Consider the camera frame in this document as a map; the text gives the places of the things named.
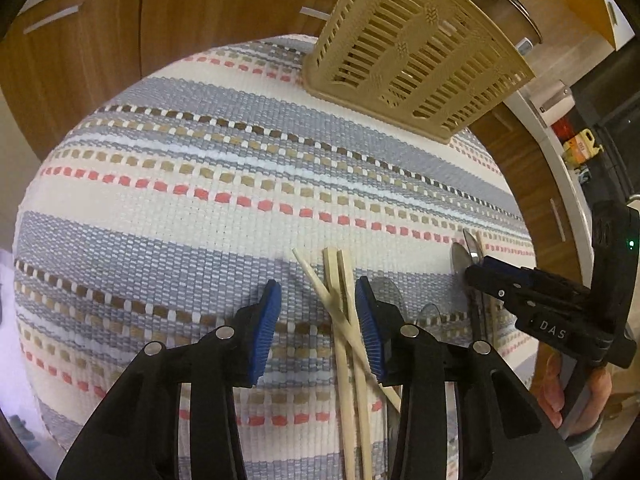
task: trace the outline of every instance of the tan perforated basket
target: tan perforated basket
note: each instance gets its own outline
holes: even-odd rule
[[[338,0],[303,67],[310,94],[444,143],[533,76],[470,0]]]

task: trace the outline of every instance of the table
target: table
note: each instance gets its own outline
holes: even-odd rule
[[[518,266],[534,253],[517,204],[467,130],[447,146],[303,90],[313,38],[189,56],[78,124],[44,161],[15,239],[18,329],[51,434],[68,449],[142,345],[198,340],[265,282],[283,305],[266,373],[236,391],[250,478],[342,471],[330,320],[291,248],[322,275],[322,248],[357,276],[391,279],[408,317],[427,303],[468,344],[450,245],[478,232]],[[500,313],[498,350],[528,383],[537,343]],[[370,393],[374,471],[386,472],[385,410]],[[178,454],[188,473],[188,388]],[[449,475],[457,443],[450,437]]]

